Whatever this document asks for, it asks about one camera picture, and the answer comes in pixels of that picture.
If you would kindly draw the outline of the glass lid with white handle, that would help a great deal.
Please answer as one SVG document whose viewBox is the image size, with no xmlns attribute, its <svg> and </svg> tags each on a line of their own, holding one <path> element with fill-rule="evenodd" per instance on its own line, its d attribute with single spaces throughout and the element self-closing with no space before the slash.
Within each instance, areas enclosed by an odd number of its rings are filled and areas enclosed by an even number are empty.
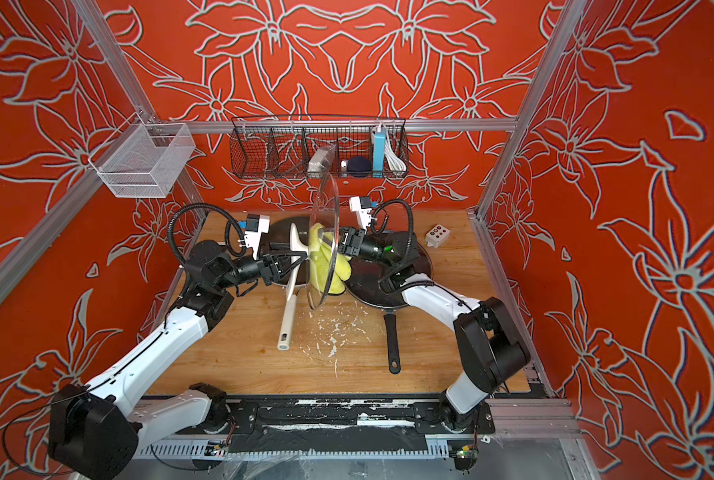
<svg viewBox="0 0 714 480">
<path fill-rule="evenodd" d="M 306 239 L 301 240 L 297 227 L 290 227 L 291 273 L 288 298 L 292 297 L 292 285 L 303 259 L 308 261 L 306 296 L 312 310 L 323 305 L 328 296 L 333 295 L 337 281 L 339 264 L 338 243 L 340 241 L 340 200 L 338 185 L 330 173 L 316 175 L 318 187 L 312 200 Z"/>
</svg>

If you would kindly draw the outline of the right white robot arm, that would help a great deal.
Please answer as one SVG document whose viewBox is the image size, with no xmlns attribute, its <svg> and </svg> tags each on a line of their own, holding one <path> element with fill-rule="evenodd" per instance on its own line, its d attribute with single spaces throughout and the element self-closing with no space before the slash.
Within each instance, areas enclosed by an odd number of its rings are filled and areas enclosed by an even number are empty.
<svg viewBox="0 0 714 480">
<path fill-rule="evenodd" d="M 467 297 L 419 269 L 415 219 L 404 200 L 375 203 L 353 197 L 355 223 L 343 224 L 340 208 L 314 209 L 308 231 L 310 297 L 318 306 L 327 295 L 362 289 L 378 301 L 416 308 L 455 336 L 461 374 L 444 392 L 444 407 L 467 416 L 531 360 L 525 337 L 504 303 Z"/>
</svg>

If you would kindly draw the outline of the yellow microfiber cloth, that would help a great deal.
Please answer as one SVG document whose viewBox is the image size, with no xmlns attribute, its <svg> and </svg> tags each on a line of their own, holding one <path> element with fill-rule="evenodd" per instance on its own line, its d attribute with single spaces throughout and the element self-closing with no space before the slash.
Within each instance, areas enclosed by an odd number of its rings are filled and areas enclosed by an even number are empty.
<svg viewBox="0 0 714 480">
<path fill-rule="evenodd" d="M 327 258 L 322 255 L 322 244 L 331 240 L 321 239 L 320 231 L 328 230 L 321 223 L 315 223 L 309 230 L 310 292 L 314 302 L 320 302 L 325 294 L 342 295 L 346 291 L 345 282 L 352 275 L 349 258 Z"/>
</svg>

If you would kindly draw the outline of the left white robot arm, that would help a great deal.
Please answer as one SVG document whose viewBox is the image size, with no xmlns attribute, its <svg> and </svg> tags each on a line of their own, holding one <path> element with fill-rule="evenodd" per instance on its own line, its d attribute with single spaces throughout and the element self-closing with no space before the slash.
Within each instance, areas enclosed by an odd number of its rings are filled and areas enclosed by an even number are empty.
<svg viewBox="0 0 714 480">
<path fill-rule="evenodd" d="M 221 215 L 224 241 L 200 241 L 184 254 L 175 239 L 177 219 L 194 210 Z M 120 360 L 83 386 L 62 388 L 50 404 L 48 456 L 90 479 L 113 479 L 141 448 L 188 427 L 218 432 L 233 422 L 226 393 L 196 383 L 156 407 L 138 403 L 156 380 L 225 317 L 240 286 L 295 281 L 308 258 L 296 226 L 289 240 L 262 254 L 261 238 L 270 220 L 250 215 L 243 222 L 208 203 L 179 209 L 167 240 L 186 281 L 160 326 Z"/>
</svg>

